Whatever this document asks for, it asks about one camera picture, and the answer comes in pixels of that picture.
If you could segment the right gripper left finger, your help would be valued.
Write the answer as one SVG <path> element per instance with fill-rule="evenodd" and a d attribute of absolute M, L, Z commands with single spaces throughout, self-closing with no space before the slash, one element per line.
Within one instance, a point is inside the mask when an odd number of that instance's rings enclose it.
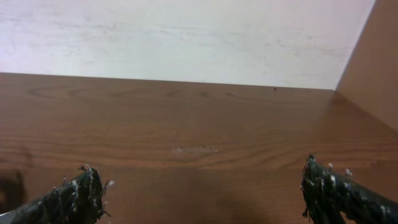
<path fill-rule="evenodd" d="M 95 224 L 104 216 L 103 201 L 114 180 L 104 184 L 98 170 L 88 164 L 80 167 L 81 174 L 71 180 L 63 180 L 47 194 L 1 214 L 5 224 Z"/>

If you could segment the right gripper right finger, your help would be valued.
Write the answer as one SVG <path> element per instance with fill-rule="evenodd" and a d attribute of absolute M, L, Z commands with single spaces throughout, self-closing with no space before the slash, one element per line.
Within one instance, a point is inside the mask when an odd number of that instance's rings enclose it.
<path fill-rule="evenodd" d="M 302 216 L 314 224 L 355 223 L 397 224 L 397 202 L 384 197 L 352 180 L 352 172 L 345 175 L 325 167 L 310 154 L 302 170 L 300 189 L 305 201 Z"/>

